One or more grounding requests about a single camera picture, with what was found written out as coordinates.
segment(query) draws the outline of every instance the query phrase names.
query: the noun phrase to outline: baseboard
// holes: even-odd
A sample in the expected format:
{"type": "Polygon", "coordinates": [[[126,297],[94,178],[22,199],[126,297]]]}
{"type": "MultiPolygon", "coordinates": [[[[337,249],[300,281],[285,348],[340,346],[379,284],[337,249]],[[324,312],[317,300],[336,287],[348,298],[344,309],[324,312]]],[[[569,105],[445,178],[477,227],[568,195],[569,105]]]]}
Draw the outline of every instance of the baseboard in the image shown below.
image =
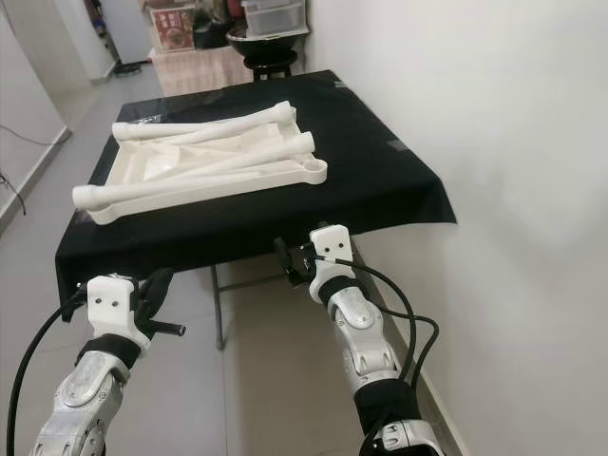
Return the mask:
{"type": "MultiPolygon", "coordinates": [[[[356,260],[365,264],[352,238],[351,244],[356,260]]],[[[378,305],[387,307],[371,276],[367,273],[355,273],[370,293],[370,300],[378,305]]],[[[405,359],[408,346],[392,318],[384,319],[384,335],[395,350],[397,357],[405,359]]],[[[432,424],[433,430],[446,455],[469,456],[470,453],[460,433],[449,418],[445,406],[437,395],[437,391],[428,381],[424,368],[418,381],[417,396],[423,418],[432,424]]]]}
{"type": "MultiPolygon", "coordinates": [[[[23,183],[17,187],[17,192],[25,200],[31,193],[36,183],[40,180],[43,173],[46,171],[50,163],[59,153],[64,140],[69,138],[72,132],[64,126],[59,134],[52,141],[54,145],[47,148],[45,153],[38,159],[36,164],[31,168],[23,183]]],[[[21,210],[21,203],[16,195],[12,195],[9,202],[4,207],[0,208],[0,237],[9,226],[15,215],[21,210]]]]}
{"type": "Polygon", "coordinates": [[[116,67],[117,64],[118,64],[118,62],[114,62],[112,64],[112,66],[109,68],[109,70],[105,72],[104,76],[102,76],[101,78],[91,79],[91,83],[94,86],[105,83],[108,79],[110,79],[110,76],[112,76],[112,71],[114,71],[114,68],[116,67]]]}

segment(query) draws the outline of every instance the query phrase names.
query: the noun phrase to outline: black bowl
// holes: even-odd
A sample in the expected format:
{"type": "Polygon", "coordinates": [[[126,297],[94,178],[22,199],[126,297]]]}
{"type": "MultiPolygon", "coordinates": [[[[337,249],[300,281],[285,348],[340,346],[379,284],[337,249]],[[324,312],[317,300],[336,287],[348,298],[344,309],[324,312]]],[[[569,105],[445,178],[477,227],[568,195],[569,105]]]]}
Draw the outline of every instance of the black bowl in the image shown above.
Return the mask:
{"type": "Polygon", "coordinates": [[[236,26],[226,33],[226,39],[243,57],[252,57],[254,55],[274,54],[284,52],[294,47],[297,39],[302,36],[270,36],[268,38],[255,39],[247,38],[247,27],[236,26]]]}

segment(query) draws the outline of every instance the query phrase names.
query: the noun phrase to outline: metal table leg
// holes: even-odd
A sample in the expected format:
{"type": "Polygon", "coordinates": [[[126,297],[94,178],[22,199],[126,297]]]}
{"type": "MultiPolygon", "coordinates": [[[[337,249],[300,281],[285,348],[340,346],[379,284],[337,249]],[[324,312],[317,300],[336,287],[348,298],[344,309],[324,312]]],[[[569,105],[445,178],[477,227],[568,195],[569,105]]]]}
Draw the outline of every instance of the metal table leg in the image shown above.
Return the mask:
{"type": "Polygon", "coordinates": [[[221,292],[227,292],[229,290],[238,290],[240,288],[253,287],[255,285],[261,285],[264,283],[274,282],[276,280],[284,280],[285,274],[270,275],[268,277],[257,278],[255,280],[248,280],[240,283],[233,283],[229,285],[219,286],[218,269],[216,265],[211,266],[211,280],[213,283],[213,299],[216,308],[216,347],[218,350],[223,350],[226,345],[224,339],[223,326],[221,324],[221,292]]]}
{"type": "Polygon", "coordinates": [[[218,350],[224,349],[224,331],[221,325],[221,302],[219,300],[219,281],[216,265],[211,266],[211,280],[213,281],[213,299],[216,305],[216,347],[218,350]]]}

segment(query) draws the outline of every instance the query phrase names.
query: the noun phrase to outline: plastic container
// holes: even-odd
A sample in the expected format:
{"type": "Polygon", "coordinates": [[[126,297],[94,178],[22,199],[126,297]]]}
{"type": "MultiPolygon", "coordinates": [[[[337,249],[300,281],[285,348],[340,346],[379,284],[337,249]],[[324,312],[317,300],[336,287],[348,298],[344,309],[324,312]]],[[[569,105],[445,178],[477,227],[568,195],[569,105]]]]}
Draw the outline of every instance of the plastic container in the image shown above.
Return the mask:
{"type": "Polygon", "coordinates": [[[246,0],[242,2],[248,36],[306,28],[306,0],[246,0]]]}

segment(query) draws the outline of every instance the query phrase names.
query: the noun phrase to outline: black cloth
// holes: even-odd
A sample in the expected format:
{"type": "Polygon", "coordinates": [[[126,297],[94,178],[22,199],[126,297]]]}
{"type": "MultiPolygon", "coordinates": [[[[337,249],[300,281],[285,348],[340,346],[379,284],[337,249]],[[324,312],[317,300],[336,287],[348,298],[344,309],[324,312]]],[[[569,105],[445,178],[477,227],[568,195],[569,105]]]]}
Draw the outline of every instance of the black cloth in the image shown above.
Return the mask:
{"type": "MultiPolygon", "coordinates": [[[[103,226],[77,212],[55,257],[62,301],[78,282],[101,274],[145,277],[164,267],[184,271],[253,257],[272,252],[276,237],[296,246],[320,221],[344,224],[354,235],[456,221],[439,178],[330,71],[125,104],[118,121],[160,115],[164,123],[207,122],[285,100],[329,166],[324,183],[195,202],[103,226]]],[[[117,151],[110,137],[89,183],[105,183],[117,151]]]]}

